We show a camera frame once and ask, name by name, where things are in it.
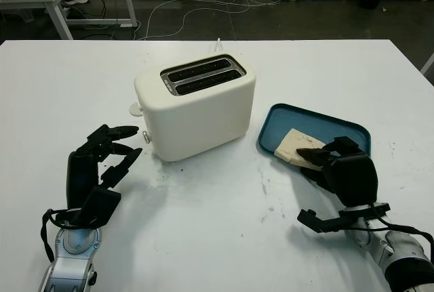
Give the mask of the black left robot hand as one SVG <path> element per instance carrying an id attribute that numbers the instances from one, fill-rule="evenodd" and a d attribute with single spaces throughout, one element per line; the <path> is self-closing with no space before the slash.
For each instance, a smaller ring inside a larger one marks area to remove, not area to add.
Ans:
<path id="1" fill-rule="evenodd" d="M 109 127 L 103 124 L 87 137 L 84 145 L 70 153 L 66 176 L 66 201 L 69 209 L 82 207 L 95 186 L 114 188 L 127 175 L 142 149 L 133 149 L 118 141 L 132 137 L 138 131 L 137 126 Z M 110 155 L 122 156 L 123 160 L 98 175 L 98 164 Z"/>

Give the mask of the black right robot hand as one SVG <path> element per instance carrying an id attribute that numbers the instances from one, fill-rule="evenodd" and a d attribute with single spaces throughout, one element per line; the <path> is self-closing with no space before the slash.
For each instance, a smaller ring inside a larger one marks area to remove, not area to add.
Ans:
<path id="1" fill-rule="evenodd" d="M 321 148 L 296 152 L 319 169 L 301 167 L 301 173 L 319 187 L 335 194 L 345 207 L 377 201 L 378 176 L 372 159 L 352 139 L 341 136 Z"/>

